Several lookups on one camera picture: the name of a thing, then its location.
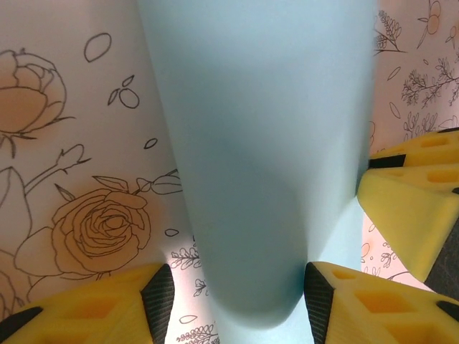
flower line drawing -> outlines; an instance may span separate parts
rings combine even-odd
[[[378,19],[384,25],[385,34],[376,28]],[[397,21],[386,13],[386,11],[379,10],[378,15],[374,17],[374,31],[377,33],[375,37],[375,55],[381,52],[403,52],[397,46],[397,39],[402,33],[402,28]]]
[[[382,246],[390,249],[390,251],[391,251],[391,252],[381,253],[381,262],[384,262],[382,267],[385,267],[387,269],[388,267],[390,267],[390,264],[392,263],[392,260],[396,260],[397,259],[397,255],[394,253],[394,251],[392,251],[392,249],[390,248],[390,246],[389,246],[389,244],[387,242],[383,243]]]
[[[175,259],[171,263],[172,269],[180,267],[181,270],[186,270],[189,267],[201,267],[201,259],[199,258],[199,253],[194,247],[189,249],[182,247],[179,252],[172,252],[171,256]]]
[[[218,333],[213,325],[200,326],[177,337],[177,342],[183,344],[219,344]]]
[[[420,94],[425,93],[422,99],[422,108],[426,108],[429,103],[434,102],[441,96],[442,88],[448,89],[450,84],[453,84],[452,95],[448,101],[450,106],[453,105],[459,97],[459,77],[454,77],[455,70],[450,68],[447,58],[438,59],[438,64],[435,66],[438,71],[437,78],[432,77],[429,80],[428,75],[421,75],[417,70],[411,71],[408,79],[405,80],[402,90],[402,100],[407,105],[416,105]]]
[[[202,279],[196,278],[196,281],[194,281],[194,286],[196,287],[193,296],[200,296],[203,291],[205,291],[205,295],[209,296],[209,290],[207,289],[207,284],[206,281],[203,281]]]
[[[5,50],[0,70],[0,147],[8,141],[15,158],[15,139],[35,140],[35,131],[73,117],[60,117],[67,91],[52,62],[24,48]]]

black foam layer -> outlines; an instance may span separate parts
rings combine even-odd
[[[41,307],[32,307],[21,312],[10,315],[0,322],[0,343],[10,338],[14,333],[19,331],[30,320],[43,311]]]
[[[434,292],[459,300],[459,218],[445,240],[425,285]]]
[[[403,167],[406,157],[406,154],[399,154],[398,156],[385,156],[383,158],[370,159],[368,168]]]
[[[155,344],[164,344],[174,304],[175,286],[169,265],[163,265],[141,291],[148,328]]]
[[[304,277],[304,296],[308,308],[309,323],[315,344],[325,344],[334,288],[314,266],[307,263]]]

branch drawing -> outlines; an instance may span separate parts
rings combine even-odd
[[[421,44],[424,42],[425,37],[427,34],[435,34],[438,31],[438,27],[440,26],[440,13],[442,11],[442,7],[440,2],[434,1],[431,3],[429,1],[429,11],[427,13],[427,17],[418,18],[422,23],[425,23],[424,31],[422,32],[421,39],[417,44],[417,49],[420,48]]]
[[[207,289],[207,284],[206,281],[203,281],[202,279],[197,278],[196,281],[194,281],[194,285],[196,286],[196,289],[194,291],[193,296],[200,296],[200,294],[205,290],[205,295],[209,296],[209,290]]]
[[[220,344],[218,333],[214,332],[213,325],[200,326],[177,337],[177,342],[183,344]]]
[[[459,77],[455,77],[454,68],[450,68],[447,58],[438,59],[438,64],[435,66],[438,71],[437,78],[428,75],[421,75],[417,70],[411,71],[408,79],[405,80],[402,90],[402,100],[408,105],[417,104],[420,94],[425,94],[421,100],[422,108],[426,108],[429,103],[436,101],[441,96],[442,88],[447,89],[450,85],[454,85],[451,90],[451,97],[448,101],[450,106],[458,99],[459,96]]]
[[[376,28],[378,19],[384,25],[385,33],[382,33]],[[375,55],[378,55],[381,52],[403,52],[397,46],[397,39],[402,33],[402,28],[397,21],[386,13],[386,11],[379,10],[378,15],[375,16],[374,26],[374,31],[377,34],[375,37]]]
[[[389,281],[393,281],[395,277],[400,276],[401,274],[409,274],[409,273],[410,273],[409,271],[399,272],[398,274],[394,274],[393,276],[388,277],[387,279]]]
[[[115,99],[118,97],[121,104],[123,104],[128,109],[136,109],[140,104],[140,98],[138,97],[137,93],[132,91],[131,88],[128,86],[134,80],[135,75],[131,75],[124,79],[121,83],[121,87],[114,89],[110,96],[108,97],[107,105],[111,105]]]
[[[38,176],[35,176],[29,183],[25,185],[25,194],[27,195],[30,191],[32,191],[35,186],[43,182],[43,180],[49,178],[53,174],[63,171],[64,173],[68,173],[72,167],[81,165],[82,163],[87,163],[90,158],[83,159],[85,155],[85,146],[78,144],[74,145],[68,150],[61,150],[60,154],[56,159],[56,163],[41,172]]]
[[[172,252],[171,256],[175,259],[171,263],[172,269],[180,267],[181,270],[185,270],[189,267],[201,267],[201,259],[199,258],[199,253],[194,247],[191,247],[190,249],[185,249],[182,247],[179,252]]]
[[[373,145],[375,132],[376,132],[376,125],[374,124],[373,121],[370,121],[370,147]]]

leaf drawing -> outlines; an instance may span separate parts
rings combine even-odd
[[[93,178],[102,185],[113,190],[129,192],[128,182],[123,179],[102,176],[93,176]]]
[[[171,172],[160,176],[153,181],[152,190],[158,195],[169,195],[181,192],[181,181],[178,171],[172,170]]]
[[[107,32],[101,32],[86,41],[84,56],[87,62],[91,63],[107,54],[112,46],[112,37]]]
[[[157,143],[158,143],[158,139],[157,138],[151,138],[150,140],[146,141],[145,146],[143,147],[143,149],[150,149],[150,148],[154,147]]]
[[[179,252],[172,252],[171,256],[175,259],[171,263],[172,269],[180,267],[181,270],[185,270],[189,267],[201,267],[201,259],[199,258],[198,251],[194,247],[190,249],[181,248]]]
[[[205,290],[205,295],[206,296],[209,296],[209,291],[207,290],[207,285],[206,285],[206,281],[203,281],[202,279],[196,279],[196,281],[194,281],[194,286],[196,287],[195,291],[194,291],[194,294],[193,296],[196,297],[196,296],[200,296],[200,294]]]
[[[138,187],[138,192],[147,192],[151,190],[151,186],[153,185],[153,182],[147,181],[144,178],[137,178],[136,179],[137,187]]]
[[[59,191],[60,195],[63,197],[64,200],[67,202],[73,201],[75,196],[73,196],[69,191],[65,190],[63,187],[55,184],[56,189]]]
[[[120,92],[120,89],[117,88],[117,89],[114,89],[114,90],[110,93],[110,97],[108,97],[107,105],[110,105],[112,102],[115,101],[116,96],[118,96],[118,93],[119,93],[119,92]]]
[[[127,87],[132,83],[133,80],[134,80],[134,75],[131,75],[130,77],[125,78],[121,84],[123,87]]]
[[[402,68],[401,68],[400,66],[398,66],[397,68],[395,68],[394,70],[392,70],[392,72],[390,73],[390,75],[387,77],[387,81],[389,81],[389,80],[391,80],[393,77],[395,77],[395,75],[397,75],[401,69],[402,69]]]
[[[166,229],[164,231],[164,234],[169,238],[172,238],[172,237],[176,236],[179,233],[180,233],[180,231],[177,231],[176,229],[173,229],[173,228],[168,228],[168,229]]]
[[[179,319],[179,322],[183,325],[189,324],[193,321],[195,321],[198,317],[196,315],[184,315]]]
[[[395,106],[395,104],[393,102],[390,102],[389,103],[389,106],[390,106],[390,110],[392,112],[392,114],[396,117],[396,118],[399,118],[400,119],[400,111],[399,109],[397,109],[397,106]]]
[[[219,344],[218,333],[213,325],[200,326],[177,337],[177,342],[182,344]]]

yellow foam block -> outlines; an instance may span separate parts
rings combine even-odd
[[[459,302],[325,262],[306,266],[315,344],[459,344]]]
[[[459,300],[459,128],[373,155],[357,198],[411,274]]]
[[[0,343],[163,344],[173,301],[169,266],[151,264],[27,305]]]
[[[442,176],[456,174],[458,181],[442,182]],[[458,220],[459,194],[452,192],[456,187],[459,164],[368,170],[359,185],[362,208],[422,282]]]
[[[371,156],[370,167],[410,167],[459,163],[459,128],[428,133]]]

